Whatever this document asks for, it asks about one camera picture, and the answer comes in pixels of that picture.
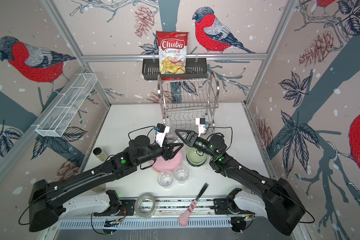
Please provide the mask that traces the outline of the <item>clear drinking glass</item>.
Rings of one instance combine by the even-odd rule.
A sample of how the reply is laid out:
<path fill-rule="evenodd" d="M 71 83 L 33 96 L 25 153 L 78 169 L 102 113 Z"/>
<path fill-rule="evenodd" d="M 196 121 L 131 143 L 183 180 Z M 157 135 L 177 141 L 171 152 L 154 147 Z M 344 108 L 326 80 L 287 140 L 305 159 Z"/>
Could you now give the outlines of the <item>clear drinking glass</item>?
<path fill-rule="evenodd" d="M 174 182 L 174 175 L 171 171 L 165 170 L 159 173 L 158 183 L 164 189 L 169 189 Z"/>
<path fill-rule="evenodd" d="M 167 134 L 166 138 L 169 143 L 183 144 L 183 141 L 175 133 Z"/>
<path fill-rule="evenodd" d="M 184 184 L 188 180 L 189 175 L 189 169 L 184 165 L 178 166 L 174 171 L 174 177 L 179 184 Z"/>

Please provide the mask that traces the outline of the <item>light green bowl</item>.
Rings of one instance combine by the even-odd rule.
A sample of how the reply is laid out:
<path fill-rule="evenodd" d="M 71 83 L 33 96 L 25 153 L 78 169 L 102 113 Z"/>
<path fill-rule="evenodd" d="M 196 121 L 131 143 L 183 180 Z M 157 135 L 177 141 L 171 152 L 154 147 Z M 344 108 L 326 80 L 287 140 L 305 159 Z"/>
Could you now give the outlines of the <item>light green bowl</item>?
<path fill-rule="evenodd" d="M 189 148 L 187 151 L 187 161 L 192 166 L 201 166 L 205 163 L 207 155 L 201 151 L 198 151 L 196 148 Z"/>

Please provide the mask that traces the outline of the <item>pink plate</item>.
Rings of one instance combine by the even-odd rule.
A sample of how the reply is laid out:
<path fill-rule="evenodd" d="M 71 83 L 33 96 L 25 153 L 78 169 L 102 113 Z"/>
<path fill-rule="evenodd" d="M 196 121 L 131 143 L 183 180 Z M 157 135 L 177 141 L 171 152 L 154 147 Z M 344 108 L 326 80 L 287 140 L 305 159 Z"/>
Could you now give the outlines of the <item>pink plate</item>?
<path fill-rule="evenodd" d="M 183 161 L 183 152 L 180 150 L 172 159 L 164 160 L 163 157 L 159 157 L 156 161 L 151 161 L 150 164 L 153 164 L 152 168 L 154 171 L 160 173 L 163 171 L 173 172 L 177 167 L 182 164 Z"/>

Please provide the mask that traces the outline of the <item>steel two-tier dish rack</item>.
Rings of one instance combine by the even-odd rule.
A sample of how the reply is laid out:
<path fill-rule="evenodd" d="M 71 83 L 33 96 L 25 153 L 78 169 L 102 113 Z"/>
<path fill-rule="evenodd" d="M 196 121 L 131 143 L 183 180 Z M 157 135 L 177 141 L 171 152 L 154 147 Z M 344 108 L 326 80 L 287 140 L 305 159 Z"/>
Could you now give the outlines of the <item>steel two-tier dish rack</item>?
<path fill-rule="evenodd" d="M 198 134 L 195 118 L 210 123 L 205 135 L 215 132 L 215 112 L 219 107 L 220 84 L 214 73 L 206 78 L 162 80 L 158 77 L 158 101 L 163 123 L 176 129 L 191 130 Z"/>

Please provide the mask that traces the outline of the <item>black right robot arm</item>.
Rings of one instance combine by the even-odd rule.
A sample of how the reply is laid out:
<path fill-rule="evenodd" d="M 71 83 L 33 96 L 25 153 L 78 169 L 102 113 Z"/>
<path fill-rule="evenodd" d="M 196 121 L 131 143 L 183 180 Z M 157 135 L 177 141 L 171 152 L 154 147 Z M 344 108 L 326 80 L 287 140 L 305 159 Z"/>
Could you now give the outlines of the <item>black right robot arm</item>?
<path fill-rule="evenodd" d="M 270 223 L 280 233 L 290 236 L 306 209 L 290 183 L 280 178 L 274 180 L 246 168 L 227 153 L 224 137 L 213 135 L 209 140 L 191 130 L 175 130 L 182 142 L 212 157 L 210 166 L 224 177 L 233 179 L 249 188 L 265 203 Z"/>

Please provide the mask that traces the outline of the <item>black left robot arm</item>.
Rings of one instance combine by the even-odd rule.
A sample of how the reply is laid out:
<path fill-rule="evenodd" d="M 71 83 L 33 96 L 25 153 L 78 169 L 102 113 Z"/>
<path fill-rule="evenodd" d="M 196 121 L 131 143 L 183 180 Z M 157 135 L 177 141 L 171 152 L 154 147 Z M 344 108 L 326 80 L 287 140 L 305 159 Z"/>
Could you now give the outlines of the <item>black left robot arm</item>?
<path fill-rule="evenodd" d="M 140 135 L 129 141 L 122 152 L 111 155 L 101 165 L 66 180 L 34 183 L 29 199 L 29 231 L 38 232 L 57 222 L 66 211 L 63 204 L 94 187 L 121 179 L 139 165 L 159 157 L 171 160 L 183 147 L 182 143 L 164 140 L 162 145 L 151 144 L 148 136 Z"/>

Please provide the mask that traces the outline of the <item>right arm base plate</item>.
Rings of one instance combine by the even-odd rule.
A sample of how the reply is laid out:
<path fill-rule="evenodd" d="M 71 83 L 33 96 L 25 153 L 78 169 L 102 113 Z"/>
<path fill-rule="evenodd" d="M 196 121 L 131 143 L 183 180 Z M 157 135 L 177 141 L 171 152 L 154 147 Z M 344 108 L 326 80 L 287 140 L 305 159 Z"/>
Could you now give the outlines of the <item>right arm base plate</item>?
<path fill-rule="evenodd" d="M 213 199 L 213 206 L 216 215 L 253 215 L 253 212 L 240 210 L 232 200 Z"/>

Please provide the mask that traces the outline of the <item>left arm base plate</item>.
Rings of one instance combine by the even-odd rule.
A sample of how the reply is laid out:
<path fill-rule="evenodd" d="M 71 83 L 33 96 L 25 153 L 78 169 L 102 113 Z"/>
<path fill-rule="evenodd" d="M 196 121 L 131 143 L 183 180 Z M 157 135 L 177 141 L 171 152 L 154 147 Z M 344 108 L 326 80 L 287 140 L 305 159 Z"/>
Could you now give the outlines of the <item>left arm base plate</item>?
<path fill-rule="evenodd" d="M 120 204 L 111 204 L 104 211 L 93 213 L 94 217 L 133 216 L 136 200 L 120 200 Z"/>

